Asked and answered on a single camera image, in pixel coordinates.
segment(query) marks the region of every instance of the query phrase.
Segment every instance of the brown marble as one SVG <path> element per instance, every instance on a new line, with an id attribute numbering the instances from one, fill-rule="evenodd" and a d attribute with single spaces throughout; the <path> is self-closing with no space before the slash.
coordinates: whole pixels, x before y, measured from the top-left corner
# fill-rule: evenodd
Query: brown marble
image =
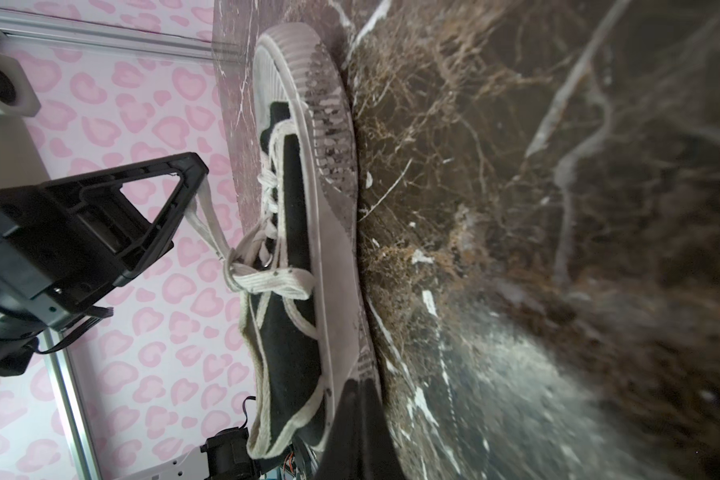
<path id="1" fill-rule="evenodd" d="M 720 479 L 720 0 L 216 10 L 244 225 L 256 36 L 307 22 L 342 67 L 410 478 Z"/>

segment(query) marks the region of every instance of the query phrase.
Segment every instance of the black cable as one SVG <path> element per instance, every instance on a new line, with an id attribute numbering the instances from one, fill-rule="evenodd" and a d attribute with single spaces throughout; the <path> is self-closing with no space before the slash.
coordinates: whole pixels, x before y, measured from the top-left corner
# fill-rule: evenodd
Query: black cable
<path id="1" fill-rule="evenodd" d="M 248 425 L 248 412 L 246 412 L 246 402 L 249 400 L 256 400 L 256 397 L 247 396 L 246 399 L 242 401 L 242 412 L 246 414 L 246 420 L 242 423 L 242 426 L 240 428 L 245 428 L 246 425 Z"/>
<path id="2" fill-rule="evenodd" d="M 114 309 L 112 307 L 104 308 L 101 306 L 92 306 L 84 313 L 89 316 L 88 320 L 83 322 L 82 325 L 78 326 L 71 333 L 68 333 L 63 339 L 61 339 L 61 341 L 48 350 L 41 351 L 38 347 L 30 346 L 29 344 L 27 345 L 27 348 L 31 349 L 35 353 L 39 353 L 40 355 L 47 355 L 48 353 L 56 353 L 59 350 L 63 350 L 69 345 L 72 345 L 75 340 L 82 337 L 88 330 L 95 327 L 98 322 L 111 317 L 114 314 Z M 243 411 L 245 411 L 245 400 L 243 400 Z"/>

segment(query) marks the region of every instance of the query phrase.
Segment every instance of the pink leopard print wallpaper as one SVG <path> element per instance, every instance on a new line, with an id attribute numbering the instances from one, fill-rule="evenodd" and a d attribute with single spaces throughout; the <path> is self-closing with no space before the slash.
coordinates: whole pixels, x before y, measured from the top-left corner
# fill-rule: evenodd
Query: pink leopard print wallpaper
<path id="1" fill-rule="evenodd" d="M 134 3 L 141 4 L 118 8 Z M 52 178 L 195 151 L 210 168 L 230 244 L 242 237 L 211 64 L 26 41 L 6 50 L 43 105 L 27 124 Z M 171 178 L 157 178 L 124 193 L 153 219 L 172 188 Z M 101 301 L 115 308 L 114 318 L 70 348 L 106 479 L 164 462 L 241 423 L 242 399 L 255 391 L 237 330 L 239 298 L 221 280 L 218 259 L 186 224 L 174 245 Z M 0 480 L 74 477 L 48 373 L 35 356 L 25 375 L 0 379 Z"/>
<path id="2" fill-rule="evenodd" d="M 0 0 L 0 8 L 211 41 L 213 0 Z"/>

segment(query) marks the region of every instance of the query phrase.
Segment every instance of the rubber sole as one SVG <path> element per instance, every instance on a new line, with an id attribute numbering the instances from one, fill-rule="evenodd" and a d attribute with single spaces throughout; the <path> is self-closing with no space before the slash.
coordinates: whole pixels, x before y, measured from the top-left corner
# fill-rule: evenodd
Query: rubber sole
<path id="1" fill-rule="evenodd" d="M 372 379 L 381 391 L 355 257 L 352 116 L 338 70 L 306 24 L 280 24 L 259 37 L 253 82 L 257 134 L 269 125 L 273 101 L 288 103 L 298 131 L 327 432 L 348 379 Z"/>

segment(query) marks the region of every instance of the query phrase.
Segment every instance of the shoelace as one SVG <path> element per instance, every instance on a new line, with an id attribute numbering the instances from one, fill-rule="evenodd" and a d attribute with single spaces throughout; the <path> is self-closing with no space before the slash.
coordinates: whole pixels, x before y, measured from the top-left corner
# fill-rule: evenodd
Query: shoelace
<path id="1" fill-rule="evenodd" d="M 246 297 L 266 292 L 280 295 L 286 299 L 288 316 L 294 323 L 299 324 L 305 320 L 298 314 L 293 301 L 307 300 L 310 297 L 315 278 L 307 270 L 288 265 L 280 266 L 283 260 L 281 252 L 283 242 L 279 239 L 277 226 L 272 222 L 272 217 L 279 210 L 273 195 L 279 188 L 276 172 L 282 170 L 285 140 L 290 134 L 296 134 L 293 120 L 278 122 L 269 137 L 269 155 L 264 152 L 260 154 L 262 171 L 258 181 L 262 186 L 261 218 L 256 227 L 240 240 L 237 247 L 231 248 L 226 242 L 219 219 L 213 210 L 211 188 L 207 179 L 202 182 L 196 198 L 190 202 L 184 217 L 223 261 L 224 281 L 232 292 Z M 205 215 L 207 225 L 197 215 L 198 203 Z M 267 249 L 267 239 L 275 241 L 274 252 L 269 252 Z M 258 270 L 253 266 L 257 257 L 264 270 Z"/>

